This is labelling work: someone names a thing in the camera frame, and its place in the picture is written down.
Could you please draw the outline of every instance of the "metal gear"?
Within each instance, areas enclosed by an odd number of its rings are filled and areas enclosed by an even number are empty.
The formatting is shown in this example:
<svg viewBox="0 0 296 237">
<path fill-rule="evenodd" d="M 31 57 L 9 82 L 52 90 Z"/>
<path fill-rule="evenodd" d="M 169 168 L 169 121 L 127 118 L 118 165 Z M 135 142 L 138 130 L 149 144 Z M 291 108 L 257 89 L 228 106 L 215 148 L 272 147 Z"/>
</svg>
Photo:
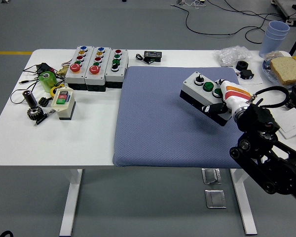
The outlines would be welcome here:
<svg viewBox="0 0 296 237">
<path fill-rule="evenodd" d="M 29 109 L 28 116 L 31 120 L 39 120 L 44 116 L 43 109 L 39 106 Z"/>
</svg>

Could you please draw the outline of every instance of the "clear plastic cup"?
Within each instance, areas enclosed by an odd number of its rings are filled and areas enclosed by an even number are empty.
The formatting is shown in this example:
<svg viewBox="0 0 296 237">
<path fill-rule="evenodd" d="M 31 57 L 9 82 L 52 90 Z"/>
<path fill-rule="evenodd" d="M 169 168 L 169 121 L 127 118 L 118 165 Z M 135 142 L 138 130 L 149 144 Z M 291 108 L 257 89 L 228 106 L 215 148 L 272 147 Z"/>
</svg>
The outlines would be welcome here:
<svg viewBox="0 0 296 237">
<path fill-rule="evenodd" d="M 269 36 L 270 38 L 272 38 L 272 39 L 276 39 L 276 40 L 283 40 L 283 39 L 285 39 L 285 35 L 281 36 L 281 35 L 273 34 L 272 32 L 270 32 L 268 30 L 265 31 L 265 34 L 267 36 Z"/>
<path fill-rule="evenodd" d="M 261 45 L 259 56 L 263 58 L 267 53 L 276 51 L 282 44 L 284 39 L 273 39 L 270 38 L 267 34 L 264 35 L 264 39 Z"/>
<path fill-rule="evenodd" d="M 285 36 L 290 30 L 290 27 L 282 21 L 271 21 L 268 24 L 267 30 L 279 36 Z"/>
</svg>

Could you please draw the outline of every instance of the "blue mat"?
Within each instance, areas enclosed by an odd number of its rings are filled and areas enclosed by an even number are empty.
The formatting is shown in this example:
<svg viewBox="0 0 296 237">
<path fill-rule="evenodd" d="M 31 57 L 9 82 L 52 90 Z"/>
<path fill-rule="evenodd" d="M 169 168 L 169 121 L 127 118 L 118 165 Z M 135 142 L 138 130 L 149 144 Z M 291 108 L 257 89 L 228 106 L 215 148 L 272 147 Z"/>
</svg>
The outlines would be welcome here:
<svg viewBox="0 0 296 237">
<path fill-rule="evenodd" d="M 238 83 L 231 68 L 128 68 L 114 165 L 240 168 L 229 156 L 242 135 L 234 120 L 221 127 L 180 97 L 183 81 L 194 72 Z"/>
</svg>

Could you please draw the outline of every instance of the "bread slice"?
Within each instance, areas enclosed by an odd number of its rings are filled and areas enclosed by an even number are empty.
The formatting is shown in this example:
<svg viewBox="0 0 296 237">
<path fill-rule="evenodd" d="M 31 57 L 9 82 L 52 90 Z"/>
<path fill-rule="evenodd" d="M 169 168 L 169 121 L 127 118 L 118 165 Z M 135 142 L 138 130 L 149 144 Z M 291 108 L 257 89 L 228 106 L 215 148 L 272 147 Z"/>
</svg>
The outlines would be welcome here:
<svg viewBox="0 0 296 237">
<path fill-rule="evenodd" d="M 271 60 L 272 72 L 282 85 L 296 83 L 296 60 L 291 57 L 278 57 Z"/>
</svg>

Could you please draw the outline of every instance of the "green container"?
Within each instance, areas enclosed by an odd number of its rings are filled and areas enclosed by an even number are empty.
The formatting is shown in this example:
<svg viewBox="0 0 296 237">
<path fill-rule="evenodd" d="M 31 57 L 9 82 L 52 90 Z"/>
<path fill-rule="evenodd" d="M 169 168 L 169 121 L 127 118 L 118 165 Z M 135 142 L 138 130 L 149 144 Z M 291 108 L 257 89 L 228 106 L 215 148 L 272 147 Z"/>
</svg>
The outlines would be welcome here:
<svg viewBox="0 0 296 237">
<path fill-rule="evenodd" d="M 53 88 L 57 84 L 55 74 L 53 74 L 52 72 L 44 72 L 40 74 L 38 80 L 47 93 L 50 93 L 51 88 Z"/>
</svg>

